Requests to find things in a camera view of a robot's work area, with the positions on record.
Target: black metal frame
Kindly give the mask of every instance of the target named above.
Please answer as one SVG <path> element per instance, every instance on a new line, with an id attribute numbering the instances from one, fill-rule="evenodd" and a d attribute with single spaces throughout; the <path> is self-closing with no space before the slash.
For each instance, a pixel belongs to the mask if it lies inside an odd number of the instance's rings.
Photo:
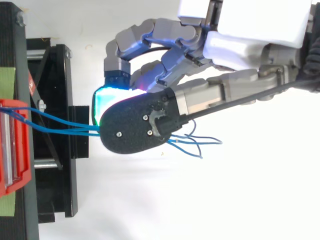
<path id="1" fill-rule="evenodd" d="M 21 10 L 0 2 L 0 67 L 15 68 L 14 97 L 30 105 L 25 28 L 17 24 Z M 0 239 L 38 240 L 38 211 L 34 170 L 33 136 L 30 132 L 31 181 L 16 191 L 14 217 L 0 217 Z"/>
<path id="2" fill-rule="evenodd" d="M 28 46 L 33 46 L 34 50 L 39 41 L 43 40 L 28 39 Z M 39 100 L 43 100 L 46 113 L 70 122 L 89 124 L 89 106 L 73 106 L 68 51 L 62 44 L 46 46 L 42 60 L 28 61 L 37 91 L 31 99 L 36 108 Z M 33 113 L 32 117 L 45 127 L 66 128 L 38 114 Z M 89 157 L 89 137 L 43 134 L 34 130 L 33 139 L 35 159 L 53 158 L 58 166 L 35 170 L 39 223 L 54 222 L 54 213 L 59 212 L 65 212 L 67 218 L 73 217 L 78 212 L 76 158 Z"/>

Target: white background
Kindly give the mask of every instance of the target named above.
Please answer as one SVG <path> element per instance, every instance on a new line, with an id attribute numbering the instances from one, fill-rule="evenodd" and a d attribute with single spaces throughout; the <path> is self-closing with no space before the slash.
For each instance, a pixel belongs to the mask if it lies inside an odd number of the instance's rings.
<path id="1" fill-rule="evenodd" d="M 72 49 L 75 105 L 89 105 L 103 84 L 105 46 L 119 31 L 176 19 L 179 8 L 178 0 L 14 2 L 27 12 L 27 37 Z M 160 56 L 135 60 L 132 71 Z M 292 89 L 203 117 L 196 134 L 224 142 L 203 147 L 203 160 L 169 145 L 117 155 L 90 139 L 90 158 L 77 160 L 79 212 L 41 224 L 40 239 L 318 240 L 319 106 L 319 95 Z"/>

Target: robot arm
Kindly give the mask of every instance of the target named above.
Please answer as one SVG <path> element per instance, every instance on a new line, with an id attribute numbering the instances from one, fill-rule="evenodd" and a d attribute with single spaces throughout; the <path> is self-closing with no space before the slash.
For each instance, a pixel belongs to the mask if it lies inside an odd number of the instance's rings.
<path id="1" fill-rule="evenodd" d="M 295 41 L 276 39 L 272 31 L 263 39 L 223 35 L 217 32 L 223 6 L 232 1 L 200 0 L 207 4 L 203 18 L 204 11 L 198 16 L 180 15 L 180 22 L 149 19 L 120 32 L 107 44 L 105 85 L 148 92 L 121 101 L 103 114 L 100 135 L 109 150 L 120 154 L 144 151 L 167 142 L 171 133 L 194 118 L 255 100 L 267 101 L 289 87 L 315 88 L 311 84 L 315 78 L 301 71 L 305 65 L 304 54 L 309 51 L 308 42 L 315 42 L 316 31 L 312 32 L 315 26 L 310 26 L 318 24 L 315 18 L 302 14 L 302 25 L 307 25 L 307 29 L 302 28 L 306 34 L 301 43 L 300 30 L 289 34 Z M 311 13 L 313 11 L 314 16 L 320 16 L 320 5 L 311 8 Z M 161 62 L 148 63 L 131 76 L 130 60 L 150 51 L 152 43 L 169 50 Z M 313 72 L 319 69 L 317 57 L 315 54 L 309 59 L 308 66 Z M 235 72 L 178 85 L 185 75 L 200 73 L 211 66 Z"/>

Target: blue wire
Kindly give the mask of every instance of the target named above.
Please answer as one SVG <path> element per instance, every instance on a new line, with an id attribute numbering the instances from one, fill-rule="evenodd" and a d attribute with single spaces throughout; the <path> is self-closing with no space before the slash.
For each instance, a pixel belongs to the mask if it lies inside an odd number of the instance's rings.
<path id="1" fill-rule="evenodd" d="M 214 138 L 214 137 L 211 137 L 211 136 L 191 136 L 192 138 L 195 138 L 195 139 L 211 139 L 211 140 L 215 140 L 218 142 L 218 145 L 222 145 L 223 142 L 217 138 Z"/>
<path id="2" fill-rule="evenodd" d="M 42 111 L 39 111 L 38 109 L 35 109 L 35 108 L 32 108 L 32 107 L 0 107 L 0 110 L 3 110 L 3 111 L 7 111 L 7 110 L 12 110 L 12 111 L 17 111 L 17 110 L 28 110 L 28 111 L 32 111 L 32 112 L 35 112 L 37 114 L 40 114 L 48 119 L 52 119 L 52 120 L 55 120 L 59 123 L 62 123 L 62 124 L 66 124 L 66 125 L 69 125 L 69 126 L 73 126 L 73 127 L 79 127 L 79 128 L 90 128 L 92 131 L 99 131 L 99 126 L 94 126 L 94 125 L 87 125 L 87 124 L 81 124 L 81 123 L 76 123 L 76 122 L 70 122 L 70 121 L 66 121 L 66 120 L 63 120 L 61 118 L 58 118 L 58 117 L 55 117 L 55 116 L 52 116 L 50 114 L 47 114 L 45 112 L 42 112 Z"/>
<path id="3" fill-rule="evenodd" d="M 187 145 L 221 145 L 220 142 L 190 142 L 190 141 L 181 141 L 181 140 L 173 140 L 173 139 L 169 139 L 168 142 L 177 143 L 177 144 L 187 144 Z"/>
<path id="4" fill-rule="evenodd" d="M 192 153 L 190 153 L 190 152 L 187 152 L 186 150 L 184 150 L 184 149 L 182 149 L 181 147 L 179 147 L 179 146 L 177 146 L 177 145 L 175 145 L 175 144 L 173 144 L 172 142 L 167 142 L 169 145 L 171 145 L 171 146 L 173 146 L 173 147 L 175 147 L 176 149 L 178 149 L 178 150 L 180 150 L 181 152 L 183 152 L 184 154 L 187 154 L 187 155 L 189 155 L 189 156 L 191 156 L 191 157 L 195 157 L 195 158 L 199 158 L 199 159 L 203 159 L 203 157 L 202 156 L 200 156 L 200 155 L 195 155 L 195 154 L 192 154 Z"/>
<path id="5" fill-rule="evenodd" d="M 75 135 L 75 136 L 93 136 L 93 137 L 99 137 L 100 135 L 97 133 L 87 133 L 87 132 L 77 132 L 77 131 L 69 131 L 69 129 L 50 129 L 50 128 L 46 128 L 40 125 L 37 125 L 31 121 L 29 121 L 28 119 L 24 118 L 22 115 L 20 115 L 17 112 L 14 112 L 13 110 L 2 110 L 0 108 L 0 112 L 6 113 L 8 114 L 10 117 L 23 122 L 24 124 L 29 125 L 30 127 L 40 131 L 40 132 L 44 132 L 44 133 L 51 133 L 51 134 L 63 134 L 63 135 Z"/>
<path id="6" fill-rule="evenodd" d="M 197 123 L 196 123 L 196 121 L 195 121 L 194 119 L 192 119 L 192 121 L 193 121 L 193 123 L 194 123 L 194 128 L 193 128 L 193 130 L 192 130 L 192 132 L 191 132 L 190 134 L 188 134 L 188 135 L 185 134 L 185 136 L 180 136 L 180 135 L 174 135 L 174 134 L 172 134 L 171 137 L 180 138 L 180 139 L 188 139 L 190 136 L 192 136 L 192 134 L 195 133 L 196 128 L 197 128 Z"/>

